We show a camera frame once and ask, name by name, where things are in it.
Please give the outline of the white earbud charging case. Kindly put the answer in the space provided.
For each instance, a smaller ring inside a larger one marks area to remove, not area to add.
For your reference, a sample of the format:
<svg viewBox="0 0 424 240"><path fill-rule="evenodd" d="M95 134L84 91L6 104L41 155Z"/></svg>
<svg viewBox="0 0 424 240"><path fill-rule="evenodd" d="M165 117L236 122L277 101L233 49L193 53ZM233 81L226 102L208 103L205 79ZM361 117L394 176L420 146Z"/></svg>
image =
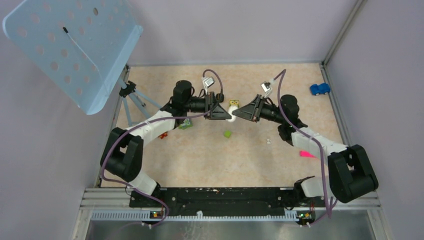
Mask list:
<svg viewBox="0 0 424 240"><path fill-rule="evenodd" d="M230 119L227 119L227 121L229 122L229 123L233 123L236 119L237 119L237 117L233 114L233 112L235 111L235 110L237 110L239 107L238 107L238 105L230 105L229 106L229 108L228 108L228 110L227 110L227 112L228 112L228 114L231 116L231 118Z"/></svg>

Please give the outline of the black earbud charging case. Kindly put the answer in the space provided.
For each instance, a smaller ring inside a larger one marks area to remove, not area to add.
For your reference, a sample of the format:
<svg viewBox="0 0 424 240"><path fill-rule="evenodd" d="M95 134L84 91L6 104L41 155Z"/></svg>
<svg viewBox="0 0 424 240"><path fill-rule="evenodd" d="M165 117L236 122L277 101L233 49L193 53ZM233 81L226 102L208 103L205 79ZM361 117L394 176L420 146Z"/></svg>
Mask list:
<svg viewBox="0 0 424 240"><path fill-rule="evenodd" d="M217 94L216 97L217 97L217 99L220 103L222 103L225 100L225 96L223 94L219 93L219 94Z"/></svg>

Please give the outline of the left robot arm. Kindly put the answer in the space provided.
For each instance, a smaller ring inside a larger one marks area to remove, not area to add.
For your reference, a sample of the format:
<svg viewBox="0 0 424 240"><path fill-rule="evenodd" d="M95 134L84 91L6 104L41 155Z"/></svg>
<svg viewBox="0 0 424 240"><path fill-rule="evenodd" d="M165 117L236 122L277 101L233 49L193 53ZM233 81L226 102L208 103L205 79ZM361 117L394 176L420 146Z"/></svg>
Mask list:
<svg viewBox="0 0 424 240"><path fill-rule="evenodd" d="M114 128L108 137L100 166L102 171L121 178L124 185L142 192L141 200L149 207L160 202L159 184L142 170L144 147L171 130L178 128L193 113L207 120L230 120L232 116L220 105L214 92L194 96L190 81L175 84L169 102L137 126Z"/></svg>

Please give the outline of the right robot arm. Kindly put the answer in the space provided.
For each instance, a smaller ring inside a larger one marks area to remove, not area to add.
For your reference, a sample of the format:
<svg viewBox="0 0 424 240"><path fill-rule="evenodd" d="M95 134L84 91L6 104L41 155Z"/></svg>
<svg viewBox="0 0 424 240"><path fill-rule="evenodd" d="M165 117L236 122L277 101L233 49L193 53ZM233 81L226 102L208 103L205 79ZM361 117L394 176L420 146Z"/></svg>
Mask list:
<svg viewBox="0 0 424 240"><path fill-rule="evenodd" d="M231 113L255 123L262 119L278 123L278 134L284 142L323 158L323 176L309 176L294 184L293 200L297 205L307 206L313 198L324 196L349 203L377 190L379 181L366 150L358 144L337 143L313 131L300 120L299 111L296 97L285 94L279 105L257 95Z"/></svg>

